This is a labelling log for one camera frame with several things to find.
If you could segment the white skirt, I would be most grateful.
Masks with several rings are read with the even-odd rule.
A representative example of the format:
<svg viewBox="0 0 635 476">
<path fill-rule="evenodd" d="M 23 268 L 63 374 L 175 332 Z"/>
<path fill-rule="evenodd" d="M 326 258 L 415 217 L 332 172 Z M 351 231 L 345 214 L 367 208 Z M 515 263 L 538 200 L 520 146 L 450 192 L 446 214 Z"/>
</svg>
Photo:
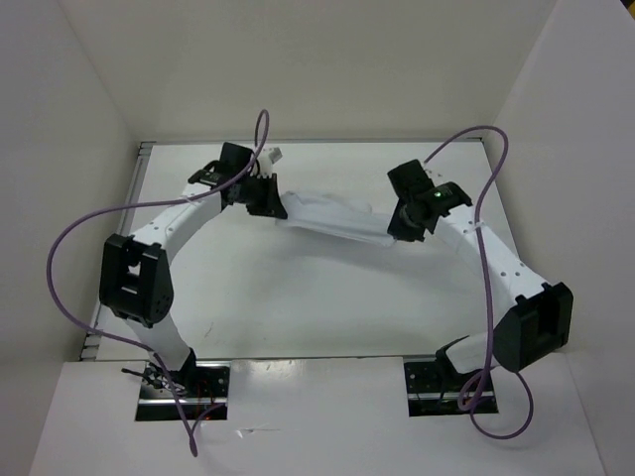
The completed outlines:
<svg viewBox="0 0 635 476">
<path fill-rule="evenodd" d="M 376 213 L 363 200 L 332 193 L 287 191 L 281 195 L 288 217 L 276 225 L 300 228 L 337 238 L 391 247 L 396 239 L 388 233 L 391 216 Z"/>
</svg>

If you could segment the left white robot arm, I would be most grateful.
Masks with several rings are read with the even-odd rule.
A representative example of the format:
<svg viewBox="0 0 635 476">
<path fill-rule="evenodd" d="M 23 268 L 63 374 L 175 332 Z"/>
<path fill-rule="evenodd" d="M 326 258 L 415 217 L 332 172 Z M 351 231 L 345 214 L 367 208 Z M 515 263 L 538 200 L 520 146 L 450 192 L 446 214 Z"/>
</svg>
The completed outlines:
<svg viewBox="0 0 635 476">
<path fill-rule="evenodd" d="M 100 302 L 126 322 L 147 349 L 154 378 L 179 397 L 194 391 L 203 376 L 193 349 L 170 315 L 175 297 L 172 261 L 204 224 L 230 205 L 242 204 L 254 216 L 287 217 L 275 173 L 247 175 L 219 193 L 202 197 L 225 181 L 227 177 L 218 172 L 197 171 L 176 205 L 129 236 L 111 235 L 103 248 Z"/>
</svg>

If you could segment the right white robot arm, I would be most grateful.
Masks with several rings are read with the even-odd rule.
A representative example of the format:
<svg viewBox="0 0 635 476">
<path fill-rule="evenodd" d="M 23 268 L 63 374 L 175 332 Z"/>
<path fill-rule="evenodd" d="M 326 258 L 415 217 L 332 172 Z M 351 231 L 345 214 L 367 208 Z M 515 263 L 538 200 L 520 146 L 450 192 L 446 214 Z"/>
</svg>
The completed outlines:
<svg viewBox="0 0 635 476">
<path fill-rule="evenodd" d="M 429 179 L 393 184 L 398 201 L 388 232 L 399 241 L 432 234 L 477 277 L 488 271 L 493 305 L 491 365 L 519 372 L 564 347 L 570 337 L 572 291 L 550 284 L 476 218 L 468 195 L 454 182 Z"/>
</svg>

